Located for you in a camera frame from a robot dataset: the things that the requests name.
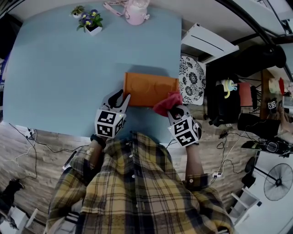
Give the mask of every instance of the power strip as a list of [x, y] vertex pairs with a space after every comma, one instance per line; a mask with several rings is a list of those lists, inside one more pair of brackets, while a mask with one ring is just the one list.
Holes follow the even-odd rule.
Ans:
[[33, 135], [36, 134], [36, 130], [32, 128], [27, 128], [27, 131], [24, 133], [27, 139], [33, 140]]
[[222, 176], [222, 173], [221, 172], [214, 172], [213, 174], [212, 174], [212, 177], [213, 178], [219, 178], [219, 177], [221, 177]]

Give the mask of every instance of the red cloth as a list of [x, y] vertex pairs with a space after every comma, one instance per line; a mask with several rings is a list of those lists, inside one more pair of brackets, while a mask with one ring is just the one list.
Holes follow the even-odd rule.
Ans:
[[281, 91], [282, 95], [284, 95], [285, 94], [285, 86], [284, 86], [284, 80], [282, 79], [282, 77], [280, 77], [279, 85], [280, 85], [280, 91]]
[[155, 113], [168, 117], [168, 110], [171, 110], [173, 106], [182, 105], [182, 95], [180, 92], [169, 92], [168, 97], [156, 105], [154, 105], [153, 110]]

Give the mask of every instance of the pink watering can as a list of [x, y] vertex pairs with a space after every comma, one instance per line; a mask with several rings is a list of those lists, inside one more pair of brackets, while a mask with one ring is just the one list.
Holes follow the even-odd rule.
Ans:
[[[129, 0], [104, 2], [103, 6], [117, 16], [125, 15], [127, 22], [131, 25], [140, 25], [150, 18], [150, 15], [147, 14], [149, 3], [150, 0]], [[123, 13], [119, 13], [114, 10], [111, 5], [122, 5], [125, 9]]]

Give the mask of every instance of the yellow plaid shirt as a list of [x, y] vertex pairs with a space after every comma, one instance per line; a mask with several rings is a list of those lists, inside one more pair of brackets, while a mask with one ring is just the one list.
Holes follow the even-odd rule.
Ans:
[[141, 133], [108, 140], [100, 168], [83, 147], [70, 161], [53, 194], [47, 228], [83, 199], [76, 233], [234, 233], [208, 175], [181, 181], [166, 148]]

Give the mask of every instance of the light blue table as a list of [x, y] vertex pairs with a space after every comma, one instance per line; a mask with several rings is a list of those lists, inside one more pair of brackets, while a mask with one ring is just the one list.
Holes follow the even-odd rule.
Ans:
[[[76, 31], [69, 17], [76, 5], [33, 16], [24, 22], [8, 62], [4, 120], [12, 124], [75, 136], [90, 136], [102, 99], [123, 88], [125, 72], [179, 75], [181, 18], [149, 7], [151, 18], [128, 24], [101, 3], [103, 30], [96, 36]], [[167, 143], [167, 118], [151, 109], [129, 107], [125, 127]]]

